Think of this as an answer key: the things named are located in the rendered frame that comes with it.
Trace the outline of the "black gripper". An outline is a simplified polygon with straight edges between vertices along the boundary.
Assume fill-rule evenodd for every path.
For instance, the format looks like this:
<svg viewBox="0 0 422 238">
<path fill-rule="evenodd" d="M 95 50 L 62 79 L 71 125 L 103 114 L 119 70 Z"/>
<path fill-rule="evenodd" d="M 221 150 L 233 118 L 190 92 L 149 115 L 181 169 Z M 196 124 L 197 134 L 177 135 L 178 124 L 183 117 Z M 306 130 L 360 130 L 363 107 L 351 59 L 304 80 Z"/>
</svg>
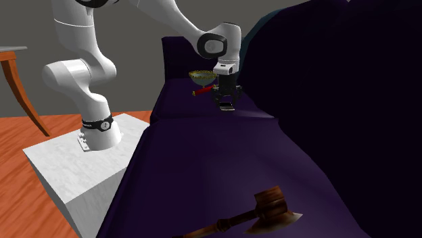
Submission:
<svg viewBox="0 0 422 238">
<path fill-rule="evenodd" d="M 237 85 L 236 75 L 219 75 L 218 76 L 218 86 L 211 89 L 211 95 L 213 102 L 219 106 L 221 98 L 227 95 L 232 96 L 232 105 L 239 101 L 243 88 L 240 85 Z"/>
</svg>

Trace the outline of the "red cylindrical stick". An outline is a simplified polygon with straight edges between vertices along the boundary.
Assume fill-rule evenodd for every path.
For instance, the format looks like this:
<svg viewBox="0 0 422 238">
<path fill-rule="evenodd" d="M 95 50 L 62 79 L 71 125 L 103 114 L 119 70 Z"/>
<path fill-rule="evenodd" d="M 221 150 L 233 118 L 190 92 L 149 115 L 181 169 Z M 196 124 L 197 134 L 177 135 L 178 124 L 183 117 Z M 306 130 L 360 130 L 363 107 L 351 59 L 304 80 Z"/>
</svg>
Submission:
<svg viewBox="0 0 422 238">
<path fill-rule="evenodd" d="M 196 91 L 192 92 L 193 96 L 197 96 L 197 95 L 201 95 L 203 93 L 207 93 L 210 92 L 212 89 L 214 89 L 216 86 L 215 85 L 211 85 L 209 87 L 203 87 L 202 89 L 198 89 Z"/>
</svg>

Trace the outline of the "gold-rimmed glass bowl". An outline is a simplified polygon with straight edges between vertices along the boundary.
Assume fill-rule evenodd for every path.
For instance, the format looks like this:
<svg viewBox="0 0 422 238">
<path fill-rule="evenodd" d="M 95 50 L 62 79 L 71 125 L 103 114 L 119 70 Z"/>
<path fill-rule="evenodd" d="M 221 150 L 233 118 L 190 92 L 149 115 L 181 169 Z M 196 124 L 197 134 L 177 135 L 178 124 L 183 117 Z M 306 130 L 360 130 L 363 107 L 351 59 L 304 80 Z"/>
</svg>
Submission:
<svg viewBox="0 0 422 238">
<path fill-rule="evenodd" d="M 216 79 L 216 73 L 209 70 L 195 70 L 189 72 L 189 77 L 195 84 L 204 88 L 214 82 Z"/>
</svg>

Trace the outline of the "dark purple sofa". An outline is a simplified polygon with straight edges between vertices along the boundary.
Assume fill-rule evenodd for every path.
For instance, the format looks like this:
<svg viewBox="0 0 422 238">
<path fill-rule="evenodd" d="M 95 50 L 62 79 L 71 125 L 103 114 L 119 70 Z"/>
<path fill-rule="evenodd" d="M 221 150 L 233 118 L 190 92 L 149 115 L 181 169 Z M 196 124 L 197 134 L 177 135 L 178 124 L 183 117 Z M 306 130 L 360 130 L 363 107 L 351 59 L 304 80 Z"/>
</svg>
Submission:
<svg viewBox="0 0 422 238">
<path fill-rule="evenodd" d="M 243 40 L 244 108 L 170 79 L 96 238 L 173 238 L 279 186 L 299 221 L 210 238 L 422 238 L 422 0 L 309 0 Z"/>
</svg>

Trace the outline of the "brown wooden gavel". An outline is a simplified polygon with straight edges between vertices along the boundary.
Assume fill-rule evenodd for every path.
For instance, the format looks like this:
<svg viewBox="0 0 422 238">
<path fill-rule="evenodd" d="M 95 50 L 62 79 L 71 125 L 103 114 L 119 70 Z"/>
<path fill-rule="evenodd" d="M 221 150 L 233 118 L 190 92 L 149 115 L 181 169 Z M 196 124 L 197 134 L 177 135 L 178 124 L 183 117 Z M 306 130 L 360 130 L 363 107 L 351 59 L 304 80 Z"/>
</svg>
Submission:
<svg viewBox="0 0 422 238">
<path fill-rule="evenodd" d="M 255 218 L 258 220 L 244 232 L 245 234 L 271 233 L 295 223 L 303 216 L 288 209 L 285 196 L 279 186 L 259 192 L 254 195 L 254 198 L 256 207 L 253 210 L 231 218 L 218 219 L 215 224 L 172 238 L 203 238 L 215 233 L 225 233 L 230 228 Z"/>
</svg>

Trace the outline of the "white marble robot stand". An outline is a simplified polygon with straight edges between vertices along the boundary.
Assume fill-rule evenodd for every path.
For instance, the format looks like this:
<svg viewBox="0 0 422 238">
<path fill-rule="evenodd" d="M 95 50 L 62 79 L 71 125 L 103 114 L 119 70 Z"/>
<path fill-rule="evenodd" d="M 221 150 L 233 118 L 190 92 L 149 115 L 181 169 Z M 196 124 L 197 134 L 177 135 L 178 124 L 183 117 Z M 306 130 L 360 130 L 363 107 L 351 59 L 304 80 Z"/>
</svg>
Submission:
<svg viewBox="0 0 422 238">
<path fill-rule="evenodd" d="M 116 146 L 83 151 L 78 131 L 23 150 L 49 197 L 79 238 L 95 238 L 134 150 L 149 126 L 130 116 L 115 116 L 122 132 Z"/>
</svg>

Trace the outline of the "wooden table with curved leg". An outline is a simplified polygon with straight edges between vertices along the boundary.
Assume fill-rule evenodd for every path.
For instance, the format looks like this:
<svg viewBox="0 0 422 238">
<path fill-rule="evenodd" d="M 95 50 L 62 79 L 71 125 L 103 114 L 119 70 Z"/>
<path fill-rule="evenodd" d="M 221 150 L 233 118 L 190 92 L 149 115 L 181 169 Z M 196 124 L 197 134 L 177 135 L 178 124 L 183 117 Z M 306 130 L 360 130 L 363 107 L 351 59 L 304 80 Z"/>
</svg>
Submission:
<svg viewBox="0 0 422 238">
<path fill-rule="evenodd" d="M 46 136 L 50 137 L 51 132 L 41 120 L 37 111 L 32 106 L 26 91 L 23 87 L 22 81 L 20 80 L 18 68 L 16 64 L 16 52 L 27 50 L 26 46 L 0 46 L 0 64 L 3 69 L 5 79 L 14 94 L 14 97 L 26 112 L 26 115 L 32 120 L 37 128 Z"/>
</svg>

